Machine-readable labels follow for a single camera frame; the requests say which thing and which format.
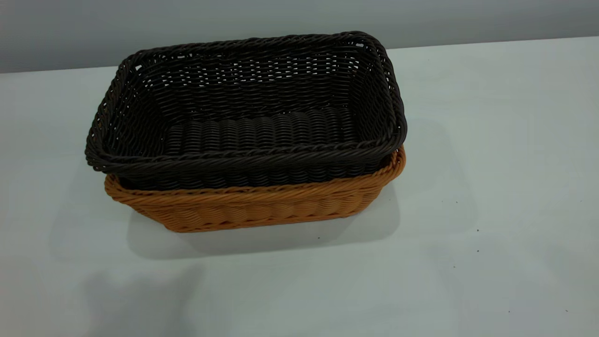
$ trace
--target wicker basket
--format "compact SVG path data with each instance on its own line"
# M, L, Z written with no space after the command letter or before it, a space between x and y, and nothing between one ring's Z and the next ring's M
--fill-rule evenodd
M88 164L138 189L359 176L406 137L385 49L362 32L142 50L98 108Z
M365 209L406 164L403 147L369 175L329 182L258 188L128 190L114 175L106 193L177 232L224 230L350 216Z

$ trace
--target basket bottom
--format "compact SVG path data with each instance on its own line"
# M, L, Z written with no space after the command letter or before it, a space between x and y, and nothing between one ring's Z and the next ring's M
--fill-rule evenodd
M298 222L310 222L310 221L323 221L337 218L347 218L352 215L356 215L361 210L356 210L354 212L350 212L347 214L329 214L329 215L311 215L311 216L292 216L285 219L277 219L270 218L264 220L248 220L241 223L235 222L223 222L221 224L201 224L200 226L195 227L194 225L169 225L163 224L164 227L170 231L174 231L176 233L197 233L201 231L216 231L216 230L230 230L230 229L238 229L238 228L250 228L250 227L260 227L260 226L272 226L272 225L282 225L282 224L294 224ZM152 219L151 216L144 214L143 212L138 212L142 215L145 215Z

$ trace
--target woven base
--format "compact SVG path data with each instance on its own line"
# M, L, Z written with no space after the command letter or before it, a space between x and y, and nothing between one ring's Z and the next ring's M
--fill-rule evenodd
M343 218L364 210L406 164L403 147L385 168L322 183L222 189L124 189L113 175L106 193L167 229L189 233Z

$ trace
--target rectangular basket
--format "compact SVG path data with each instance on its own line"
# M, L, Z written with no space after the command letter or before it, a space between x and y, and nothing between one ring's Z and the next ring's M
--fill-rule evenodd
M371 173L406 131L392 64L372 36L251 38L125 59L86 157L140 189L302 183Z
M403 146L365 176L269 187L140 191L108 175L106 193L176 232L224 230L342 218L365 209L406 165Z

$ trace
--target basket side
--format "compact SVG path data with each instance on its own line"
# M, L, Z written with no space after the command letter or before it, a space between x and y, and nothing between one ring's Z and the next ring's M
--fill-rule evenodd
M152 192L124 190L108 176L105 188L116 201L170 230L211 231L350 216L365 209L404 167L402 147L376 173L325 183Z

